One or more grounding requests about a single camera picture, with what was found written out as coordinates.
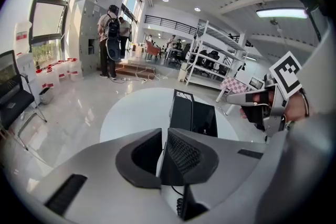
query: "metal shelving rack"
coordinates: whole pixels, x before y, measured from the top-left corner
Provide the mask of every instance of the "metal shelving rack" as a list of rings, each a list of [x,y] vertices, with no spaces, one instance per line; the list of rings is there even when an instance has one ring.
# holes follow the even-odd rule
[[[211,45],[211,44],[205,42],[204,37],[207,34],[208,30],[210,30],[211,33],[215,31],[217,33],[217,35],[215,37],[217,39],[219,39],[220,41],[222,41],[223,43],[225,43],[226,45],[232,47],[233,49],[242,50],[242,51],[246,51],[246,50],[243,47],[241,47],[236,41],[234,41],[230,37],[226,36],[224,33],[218,31],[217,29],[215,29],[213,27],[209,27],[209,21],[206,22],[204,27],[200,27],[197,30],[196,39],[193,40],[193,44],[190,48],[190,57],[191,57],[191,55],[195,55],[196,57],[195,57],[195,60],[194,60],[193,63],[189,63],[190,57],[187,61],[187,70],[190,69],[190,68],[191,68],[191,70],[190,70],[189,75],[185,78],[186,85],[188,85],[189,83],[194,83],[194,84],[204,85],[204,86],[207,86],[207,87],[210,87],[210,88],[220,89],[220,83],[217,83],[217,81],[193,75],[193,72],[196,68],[198,70],[202,70],[202,71],[205,71],[207,73],[214,74],[218,77],[221,77],[221,78],[224,78],[224,79],[226,78],[226,76],[224,76],[222,74],[216,73],[216,72],[214,72],[212,70],[209,70],[209,69],[206,69],[202,66],[198,66],[196,64],[198,57],[205,58],[205,59],[210,60],[212,62],[215,62],[215,63],[217,63],[221,66],[225,66],[226,68],[229,68],[229,69],[231,68],[231,66],[225,64],[224,62],[219,62],[219,61],[217,61],[213,58],[210,58],[208,56],[201,55],[200,52],[204,49],[204,47],[212,48],[212,49],[218,51],[219,53],[224,54],[226,57],[231,58],[232,60],[241,61],[241,62],[243,62],[244,60],[237,58],[235,55],[231,54],[228,51],[224,51],[222,49],[217,48],[214,45]],[[197,53],[192,52],[195,45],[199,46]]]

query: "round table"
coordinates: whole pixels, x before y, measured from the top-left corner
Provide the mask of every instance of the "round table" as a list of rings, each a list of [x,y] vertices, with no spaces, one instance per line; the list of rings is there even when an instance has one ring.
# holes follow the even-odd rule
[[[164,145],[170,124],[169,111],[173,95],[174,89],[169,88],[148,88],[126,95],[106,115],[100,131],[100,142],[161,128]],[[194,99],[208,104],[195,95]],[[230,123],[219,111],[215,111],[218,138],[238,141],[238,136]]]

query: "balcony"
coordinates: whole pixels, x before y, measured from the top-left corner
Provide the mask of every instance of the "balcony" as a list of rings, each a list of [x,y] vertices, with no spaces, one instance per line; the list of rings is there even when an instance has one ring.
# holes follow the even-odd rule
[[[145,24],[153,24],[153,25],[164,26],[164,27],[167,27],[167,28],[171,28],[171,29],[175,29],[175,30],[185,32],[185,33],[193,35],[193,36],[196,35],[196,28],[195,27],[192,27],[192,26],[189,26],[189,25],[186,25],[186,24],[182,24],[182,23],[176,22],[174,20],[161,18],[161,17],[146,15],[145,16]]]

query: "red label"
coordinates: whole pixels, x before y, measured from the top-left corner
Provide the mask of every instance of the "red label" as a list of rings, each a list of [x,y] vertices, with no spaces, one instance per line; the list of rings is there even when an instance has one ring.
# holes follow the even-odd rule
[[[28,37],[27,32],[16,33],[16,40],[25,39],[27,37]]]

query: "checkered cloth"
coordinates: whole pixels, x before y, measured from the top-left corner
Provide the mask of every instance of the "checkered cloth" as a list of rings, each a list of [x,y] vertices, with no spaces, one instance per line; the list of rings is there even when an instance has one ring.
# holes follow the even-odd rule
[[[233,93],[243,93],[251,90],[250,87],[232,77],[226,77],[221,83],[220,88],[226,88]]]

